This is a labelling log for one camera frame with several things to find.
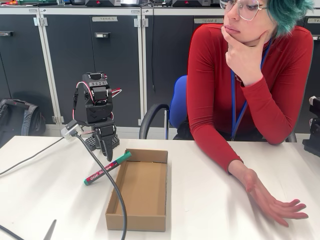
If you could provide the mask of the person's left hand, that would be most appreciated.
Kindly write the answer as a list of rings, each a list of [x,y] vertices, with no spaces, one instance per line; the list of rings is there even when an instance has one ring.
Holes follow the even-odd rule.
[[[244,86],[250,86],[263,78],[261,71],[263,47],[268,37],[266,30],[257,45],[247,46],[233,38],[223,26],[222,35],[228,43],[225,60],[229,68],[242,80]]]

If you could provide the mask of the person's right hand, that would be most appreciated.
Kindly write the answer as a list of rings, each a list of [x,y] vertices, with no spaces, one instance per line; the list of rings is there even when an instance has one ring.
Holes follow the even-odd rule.
[[[262,184],[257,173],[250,168],[245,171],[242,184],[261,211],[284,227],[289,226],[285,219],[301,220],[309,217],[302,212],[306,205],[301,203],[300,200],[294,199],[291,202],[282,202],[275,199]]]

